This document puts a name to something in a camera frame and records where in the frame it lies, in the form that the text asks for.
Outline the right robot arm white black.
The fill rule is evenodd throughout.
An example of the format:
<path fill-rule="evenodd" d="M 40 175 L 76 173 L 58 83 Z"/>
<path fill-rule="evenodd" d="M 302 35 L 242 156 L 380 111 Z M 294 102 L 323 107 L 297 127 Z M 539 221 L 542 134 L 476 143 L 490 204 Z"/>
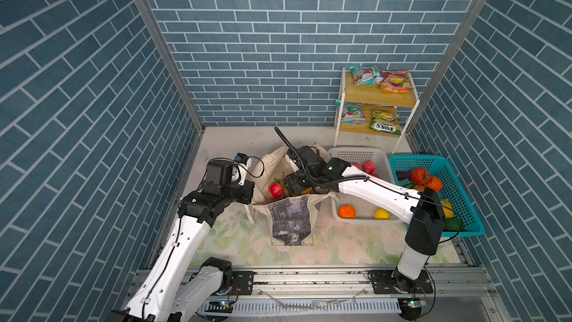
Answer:
<path fill-rule="evenodd" d="M 405 248 L 392 279 L 400 292 L 414 292 L 426 262 L 437 252 L 445 228 L 444 206 L 437 192 L 396 186 L 336 157 L 324 161 L 317 149 L 309 146 L 290 146 L 287 161 L 293 168 L 286 178 L 289 192 L 320 188 L 352 195 L 387 210 L 408 225 Z"/>

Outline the purple eggplant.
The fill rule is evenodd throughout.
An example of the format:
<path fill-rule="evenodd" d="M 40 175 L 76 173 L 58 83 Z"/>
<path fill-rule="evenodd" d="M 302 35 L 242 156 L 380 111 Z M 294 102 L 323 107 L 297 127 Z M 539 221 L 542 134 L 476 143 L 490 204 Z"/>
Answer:
<path fill-rule="evenodd" d="M 409 171 L 397 171 L 396 177 L 398 181 L 409 180 L 411 178 L 411 173 Z"/>

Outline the red tomato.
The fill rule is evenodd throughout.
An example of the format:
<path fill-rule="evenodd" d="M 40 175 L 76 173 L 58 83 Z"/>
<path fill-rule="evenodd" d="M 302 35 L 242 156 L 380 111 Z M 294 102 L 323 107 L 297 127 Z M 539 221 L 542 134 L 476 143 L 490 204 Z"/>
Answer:
<path fill-rule="evenodd" d="M 410 172 L 410 179 L 416 185 L 426 185 L 432 179 L 432 175 L 425 168 L 414 168 Z"/>

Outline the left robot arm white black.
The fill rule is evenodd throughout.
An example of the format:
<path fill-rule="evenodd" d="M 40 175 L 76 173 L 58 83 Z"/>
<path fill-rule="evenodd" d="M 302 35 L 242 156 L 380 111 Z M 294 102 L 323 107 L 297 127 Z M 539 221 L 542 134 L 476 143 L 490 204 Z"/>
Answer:
<path fill-rule="evenodd" d="M 181 198 L 166 246 L 149 275 L 125 308 L 108 314 L 108 321 L 189 321 L 211 295 L 230 289 L 232 264 L 218 258 L 207 259 L 184 288 L 180 284 L 217 217 L 232 203 L 252 201 L 255 184 L 247 180 L 251 160 L 238 154 L 233 160 L 208 161 L 198 188 Z"/>

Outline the beige canvas grocery bag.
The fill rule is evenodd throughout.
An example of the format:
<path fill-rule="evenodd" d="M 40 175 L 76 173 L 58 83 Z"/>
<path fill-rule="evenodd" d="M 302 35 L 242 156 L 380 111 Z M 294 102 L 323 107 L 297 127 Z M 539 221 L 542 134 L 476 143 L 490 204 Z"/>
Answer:
<path fill-rule="evenodd" d="M 254 168 L 253 198 L 245 210 L 252 225 L 258 221 L 268 224 L 273 246 L 312 246 L 320 204 L 336 200 L 334 192 L 324 189 L 305 195 L 272 197 L 271 185 L 284 183 L 286 176 L 293 172 L 287 146 L 263 156 Z"/>

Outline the teal snack bag top shelf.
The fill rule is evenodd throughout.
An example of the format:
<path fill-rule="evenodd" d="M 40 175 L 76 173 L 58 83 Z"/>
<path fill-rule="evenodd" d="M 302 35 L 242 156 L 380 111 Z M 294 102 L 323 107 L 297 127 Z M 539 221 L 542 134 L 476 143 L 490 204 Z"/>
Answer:
<path fill-rule="evenodd" d="M 351 66 L 349 69 L 356 86 L 380 84 L 383 81 L 381 69 L 377 66 Z"/>

